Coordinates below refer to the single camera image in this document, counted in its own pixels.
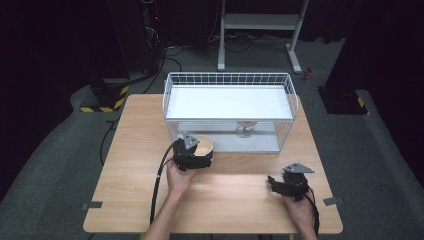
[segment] hazard tape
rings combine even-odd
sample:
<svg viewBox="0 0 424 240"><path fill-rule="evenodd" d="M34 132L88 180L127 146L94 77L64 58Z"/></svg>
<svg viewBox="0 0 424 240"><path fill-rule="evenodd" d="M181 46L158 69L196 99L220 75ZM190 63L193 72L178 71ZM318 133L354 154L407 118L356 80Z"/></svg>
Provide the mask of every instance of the hazard tape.
<svg viewBox="0 0 424 240"><path fill-rule="evenodd" d="M119 108L124 103L125 94L128 92L129 86L125 86L121 89L119 93L118 100L113 104L113 106L81 106L81 112L114 112L118 111Z"/></svg>
<svg viewBox="0 0 424 240"><path fill-rule="evenodd" d="M367 108L365 107L365 102L364 102L364 100L362 100L362 98L361 97L358 97L358 103L359 103L359 106L362 108L362 109L365 109L366 111L367 111L367 115L370 115L370 112L367 110Z"/></svg>

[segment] table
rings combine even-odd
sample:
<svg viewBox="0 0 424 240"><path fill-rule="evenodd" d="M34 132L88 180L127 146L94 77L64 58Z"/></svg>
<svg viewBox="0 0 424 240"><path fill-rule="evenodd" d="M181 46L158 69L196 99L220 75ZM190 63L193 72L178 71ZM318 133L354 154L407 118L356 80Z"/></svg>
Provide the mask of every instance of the table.
<svg viewBox="0 0 424 240"><path fill-rule="evenodd" d="M281 168L294 162L315 170L306 174L315 190L320 233L340 233L343 225L304 110L299 113L279 154L215 153L201 169L176 215L173 233L295 233L280 195L267 175L282 181ZM162 95L130 95L93 195L100 208L89 208L87 232L141 233L149 227L157 169L171 144L162 114ZM159 186L156 212L168 191L166 173Z"/></svg>

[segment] black curtain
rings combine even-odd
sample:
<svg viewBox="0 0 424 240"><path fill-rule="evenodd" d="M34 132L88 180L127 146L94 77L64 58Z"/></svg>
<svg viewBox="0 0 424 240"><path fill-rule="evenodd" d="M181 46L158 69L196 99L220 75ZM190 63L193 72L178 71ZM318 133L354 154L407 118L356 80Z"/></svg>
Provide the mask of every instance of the black curtain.
<svg viewBox="0 0 424 240"><path fill-rule="evenodd" d="M363 0L310 0L299 39L326 43L346 38Z"/></svg>
<svg viewBox="0 0 424 240"><path fill-rule="evenodd" d="M421 0L364 0L325 89L339 96L368 90L402 156L424 185L423 12Z"/></svg>
<svg viewBox="0 0 424 240"><path fill-rule="evenodd" d="M65 1L0 3L0 200L88 85L68 17Z"/></svg>
<svg viewBox="0 0 424 240"><path fill-rule="evenodd" d="M227 0L226 12L297 14L302 0ZM346 38L363 0L310 0L305 13L299 39L315 41L323 38L326 43ZM282 37L292 32L272 31Z"/></svg>

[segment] wire basket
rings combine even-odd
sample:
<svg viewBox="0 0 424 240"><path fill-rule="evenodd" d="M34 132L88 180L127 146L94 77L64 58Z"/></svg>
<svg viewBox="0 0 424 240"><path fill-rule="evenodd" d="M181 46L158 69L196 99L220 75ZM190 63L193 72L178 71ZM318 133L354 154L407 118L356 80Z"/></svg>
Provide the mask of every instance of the wire basket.
<svg viewBox="0 0 424 240"><path fill-rule="evenodd" d="M207 135L215 152L278 153L297 112L288 73L169 73L163 96L171 141Z"/></svg>

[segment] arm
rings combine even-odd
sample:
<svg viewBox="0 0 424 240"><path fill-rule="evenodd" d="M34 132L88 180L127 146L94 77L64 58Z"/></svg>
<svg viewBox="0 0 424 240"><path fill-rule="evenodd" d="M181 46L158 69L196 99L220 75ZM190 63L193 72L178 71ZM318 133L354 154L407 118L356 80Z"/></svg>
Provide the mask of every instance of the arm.
<svg viewBox="0 0 424 240"><path fill-rule="evenodd" d="M172 223L177 213L178 207L184 197L185 192L197 173L197 170L180 171L174 161L167 163L166 178L168 180L168 196L162 205L159 213L147 230L143 240L165 240L169 239Z"/></svg>
<svg viewBox="0 0 424 240"><path fill-rule="evenodd" d="M306 193L309 198L313 199L311 190ZM314 212L311 203L303 198L295 202L293 198L283 196L284 203L287 206L288 213L297 230L299 231L302 239L304 240L317 240L318 237L314 231Z"/></svg>

